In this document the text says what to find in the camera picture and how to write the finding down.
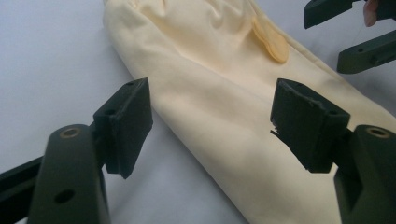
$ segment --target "screw hole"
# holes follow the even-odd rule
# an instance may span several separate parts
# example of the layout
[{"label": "screw hole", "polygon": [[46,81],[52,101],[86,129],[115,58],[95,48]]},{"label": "screw hole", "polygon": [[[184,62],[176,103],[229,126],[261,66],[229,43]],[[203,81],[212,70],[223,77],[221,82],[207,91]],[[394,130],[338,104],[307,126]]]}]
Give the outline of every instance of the screw hole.
[{"label": "screw hole", "polygon": [[72,138],[76,137],[79,134],[78,128],[69,128],[61,132],[60,136],[62,138]]},{"label": "screw hole", "polygon": [[116,113],[116,110],[113,109],[109,109],[107,111],[105,111],[105,115],[114,115]]},{"label": "screw hole", "polygon": [[389,138],[389,133],[378,128],[367,128],[366,129],[367,133],[378,137],[378,138]]},{"label": "screw hole", "polygon": [[55,196],[54,201],[59,204],[67,203],[75,196],[75,194],[76,193],[72,189],[66,189],[66,190],[58,193]]}]

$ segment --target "garment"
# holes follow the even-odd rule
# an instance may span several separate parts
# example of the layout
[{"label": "garment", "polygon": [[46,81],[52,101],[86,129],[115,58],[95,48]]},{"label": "garment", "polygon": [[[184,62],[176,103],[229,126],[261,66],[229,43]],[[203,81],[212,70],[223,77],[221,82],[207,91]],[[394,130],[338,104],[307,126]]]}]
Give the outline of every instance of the garment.
[{"label": "garment", "polygon": [[[263,44],[254,18],[286,40],[285,62]],[[396,132],[390,113],[280,31],[254,1],[107,0],[104,22],[132,76],[148,77],[155,110],[250,223],[340,222],[332,175],[309,174],[270,134],[278,78],[345,109],[351,130],[372,124]]]}]

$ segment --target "gray surface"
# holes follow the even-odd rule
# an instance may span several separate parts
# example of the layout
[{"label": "gray surface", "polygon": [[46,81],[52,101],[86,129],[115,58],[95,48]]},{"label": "gray surface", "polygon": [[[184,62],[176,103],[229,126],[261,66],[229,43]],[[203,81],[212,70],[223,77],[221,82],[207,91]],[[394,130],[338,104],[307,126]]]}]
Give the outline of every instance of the gray surface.
[{"label": "gray surface", "polygon": [[[307,1],[258,1],[288,34],[335,68],[338,52],[394,28],[365,28],[362,3],[304,29]],[[103,4],[0,2],[0,172],[43,154],[49,135],[92,122],[93,112],[132,80],[106,36]],[[346,77],[396,115],[395,63]],[[213,179],[154,114],[134,173],[106,175],[113,223],[246,223]]]}]

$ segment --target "folded fabric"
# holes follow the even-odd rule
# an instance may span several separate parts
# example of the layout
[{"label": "folded fabric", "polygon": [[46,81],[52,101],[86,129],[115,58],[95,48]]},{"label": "folded fabric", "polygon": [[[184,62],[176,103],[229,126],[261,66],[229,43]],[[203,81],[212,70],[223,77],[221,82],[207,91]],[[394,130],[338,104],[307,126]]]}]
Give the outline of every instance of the folded fabric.
[{"label": "folded fabric", "polygon": [[270,134],[276,80],[351,114],[396,119],[280,31],[253,0],[107,0],[105,27],[153,107],[250,223],[339,223],[332,175],[311,175]]}]

